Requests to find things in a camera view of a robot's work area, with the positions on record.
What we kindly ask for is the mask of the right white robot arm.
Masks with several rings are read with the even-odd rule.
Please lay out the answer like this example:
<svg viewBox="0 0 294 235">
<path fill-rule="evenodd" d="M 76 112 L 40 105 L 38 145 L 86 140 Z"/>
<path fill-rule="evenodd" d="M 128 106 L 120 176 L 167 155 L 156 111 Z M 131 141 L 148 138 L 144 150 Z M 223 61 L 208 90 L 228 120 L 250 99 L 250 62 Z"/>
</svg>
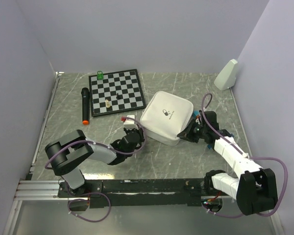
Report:
<svg viewBox="0 0 294 235">
<path fill-rule="evenodd" d="M 211 170 L 204 177 L 204 190 L 209 195 L 223 192 L 236 200 L 244 215 L 272 210 L 278 204 L 274 172 L 264 169 L 249 158 L 225 129 L 220 129 L 214 111 L 198 111 L 188 126 L 178 134 L 180 139 L 197 143 L 204 140 L 231 167 L 235 177 L 223 170 Z"/>
</svg>

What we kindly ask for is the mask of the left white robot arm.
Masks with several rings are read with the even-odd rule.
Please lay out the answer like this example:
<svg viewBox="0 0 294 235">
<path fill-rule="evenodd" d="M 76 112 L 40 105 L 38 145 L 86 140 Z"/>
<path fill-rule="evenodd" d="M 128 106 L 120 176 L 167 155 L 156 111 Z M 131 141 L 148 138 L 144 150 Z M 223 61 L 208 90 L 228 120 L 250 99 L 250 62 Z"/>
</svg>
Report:
<svg viewBox="0 0 294 235">
<path fill-rule="evenodd" d="M 70 192 L 83 196 L 87 191 L 85 178 L 78 166 L 86 159 L 118 165 L 140 150 L 145 143 L 145 134 L 141 127 L 127 130 L 125 136 L 109 145 L 86 138 L 82 130 L 74 130 L 47 144 L 45 153 L 49 159 L 46 169 L 53 170 L 69 185 Z"/>
</svg>

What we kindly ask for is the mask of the white medicine kit case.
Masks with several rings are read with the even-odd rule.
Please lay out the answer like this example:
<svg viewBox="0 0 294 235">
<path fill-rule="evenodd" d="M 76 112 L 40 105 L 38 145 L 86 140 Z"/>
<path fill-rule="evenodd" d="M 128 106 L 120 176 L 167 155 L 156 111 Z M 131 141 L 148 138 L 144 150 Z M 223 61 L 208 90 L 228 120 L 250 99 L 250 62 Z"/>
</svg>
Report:
<svg viewBox="0 0 294 235">
<path fill-rule="evenodd" d="M 158 91 L 144 109 L 140 123 L 148 137 L 175 146 L 180 141 L 177 135 L 187 127 L 193 111 L 189 100 Z"/>
</svg>

